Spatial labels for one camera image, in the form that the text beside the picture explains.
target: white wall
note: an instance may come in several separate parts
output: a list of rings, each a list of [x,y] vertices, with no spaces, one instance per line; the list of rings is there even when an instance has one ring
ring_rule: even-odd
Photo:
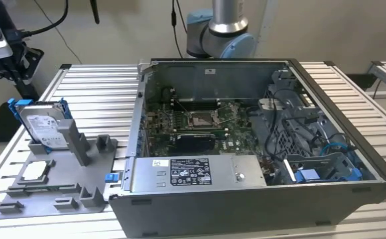
[[[64,0],[37,0],[49,18],[56,21],[63,14]],[[60,32],[83,63],[136,63],[152,57],[177,57],[169,13],[171,0],[100,0],[100,25],[93,22],[88,0],[69,0],[69,13],[59,26]],[[250,19],[250,33],[258,36],[264,0],[246,0],[244,15]],[[211,0],[180,0],[184,18],[187,13],[210,8]],[[8,8],[18,28],[36,30],[49,24],[32,0],[17,0]],[[177,22],[179,45],[184,51],[185,34]],[[77,63],[55,30],[36,35],[26,42],[29,47],[45,52],[33,82],[41,92],[57,67]],[[17,96],[9,82],[0,80],[0,104]]]
[[[386,0],[278,0],[258,57],[331,60],[346,73],[386,60]]]

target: motherboard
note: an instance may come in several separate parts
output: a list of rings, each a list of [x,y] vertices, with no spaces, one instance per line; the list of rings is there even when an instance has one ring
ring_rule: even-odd
[[[149,108],[149,156],[263,155],[242,103],[175,100]]]

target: aluminum table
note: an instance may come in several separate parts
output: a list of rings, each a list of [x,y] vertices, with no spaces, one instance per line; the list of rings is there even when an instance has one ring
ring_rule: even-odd
[[[300,63],[365,138],[386,160],[386,111],[340,72],[323,62]],[[136,96],[136,65],[64,65],[40,98],[69,103],[79,131],[87,137],[109,134],[119,141],[113,170],[124,169],[131,113]],[[29,150],[28,134],[16,132],[0,155],[0,201],[12,184]],[[107,184],[111,194],[117,183]],[[124,238],[109,206],[101,213],[0,220],[2,237]],[[199,238],[386,238],[386,200],[365,205],[336,226],[202,236]]]

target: label sticker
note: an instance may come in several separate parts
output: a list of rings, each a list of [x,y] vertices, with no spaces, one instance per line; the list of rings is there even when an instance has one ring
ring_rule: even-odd
[[[204,69],[204,75],[215,75],[216,69]]]
[[[208,158],[171,159],[171,185],[211,185]]]
[[[153,159],[152,160],[153,167],[167,167],[168,166],[168,159]]]
[[[57,122],[51,116],[26,116],[33,133],[43,145],[49,148],[67,147],[64,136],[57,131]]]

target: gray 3d-printed holder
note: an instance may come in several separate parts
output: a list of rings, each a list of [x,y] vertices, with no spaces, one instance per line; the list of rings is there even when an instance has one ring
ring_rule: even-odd
[[[0,203],[0,219],[96,213],[104,209],[104,177],[112,170],[117,141],[108,135],[85,139],[72,119],[61,120],[57,130],[68,150],[49,152],[30,142],[32,153]]]

